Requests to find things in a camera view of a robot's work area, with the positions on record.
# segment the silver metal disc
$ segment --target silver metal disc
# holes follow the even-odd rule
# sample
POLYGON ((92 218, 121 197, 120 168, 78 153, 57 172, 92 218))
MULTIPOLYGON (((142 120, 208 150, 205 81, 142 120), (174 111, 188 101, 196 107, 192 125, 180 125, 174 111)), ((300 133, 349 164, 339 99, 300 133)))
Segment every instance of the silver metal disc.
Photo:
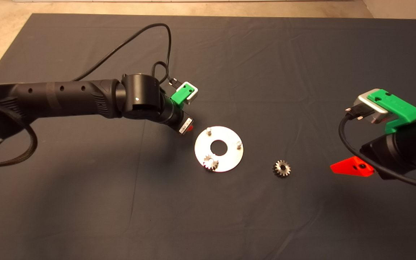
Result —
POLYGON ((205 156, 211 155, 218 161, 214 172, 222 173, 235 168, 243 156, 243 143, 240 137, 232 130, 224 126, 212 126, 203 130, 195 141, 195 156, 203 166, 205 156), (221 140, 227 145, 227 152, 218 156, 211 151, 211 144, 215 140, 221 140))

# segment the cable connector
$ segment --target cable connector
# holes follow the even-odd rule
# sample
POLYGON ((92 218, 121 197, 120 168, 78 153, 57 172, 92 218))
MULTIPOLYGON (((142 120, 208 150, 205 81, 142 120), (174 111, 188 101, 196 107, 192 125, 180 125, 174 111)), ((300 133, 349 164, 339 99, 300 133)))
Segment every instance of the cable connector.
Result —
POLYGON ((180 87, 182 85, 182 83, 180 81, 178 81, 178 79, 170 79, 169 84, 170 84, 170 86, 174 87, 175 89, 178 89, 178 87, 180 87))
POLYGON ((375 110, 364 103, 357 104, 353 107, 345 109, 347 112, 346 115, 350 115, 349 120, 357 118, 357 120, 362 120, 364 117, 367 117, 375 112, 375 110))

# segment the concrete floor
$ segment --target concrete floor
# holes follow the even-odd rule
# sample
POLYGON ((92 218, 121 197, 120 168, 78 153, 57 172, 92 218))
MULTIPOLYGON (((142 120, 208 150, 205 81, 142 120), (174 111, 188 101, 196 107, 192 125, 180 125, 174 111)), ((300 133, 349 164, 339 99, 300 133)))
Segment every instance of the concrete floor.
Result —
POLYGON ((0 58, 32 13, 372 18, 362 0, 215 3, 14 3, 0 0, 0 58))

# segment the center hole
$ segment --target center hole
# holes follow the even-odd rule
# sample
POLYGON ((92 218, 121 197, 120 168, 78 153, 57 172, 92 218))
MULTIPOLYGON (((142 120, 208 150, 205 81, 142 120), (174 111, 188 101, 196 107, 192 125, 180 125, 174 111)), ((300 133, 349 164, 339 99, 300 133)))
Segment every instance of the center hole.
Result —
POLYGON ((211 152, 213 152, 215 155, 221 156, 224 155, 228 151, 228 146, 225 142, 221 140, 215 140, 211 144, 211 152))

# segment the small gear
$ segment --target small gear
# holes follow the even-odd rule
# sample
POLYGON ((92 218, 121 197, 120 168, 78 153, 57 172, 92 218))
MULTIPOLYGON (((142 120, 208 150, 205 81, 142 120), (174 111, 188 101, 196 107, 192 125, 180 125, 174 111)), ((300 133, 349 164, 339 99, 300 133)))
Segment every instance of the small gear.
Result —
POLYGON ((218 167, 218 161, 211 155, 207 155, 205 156, 205 159, 203 159, 203 166, 205 166, 208 171, 214 171, 218 167))
POLYGON ((292 168, 290 168, 290 165, 286 161, 280 160, 274 164, 272 170, 276 176, 284 178, 290 175, 292 168))

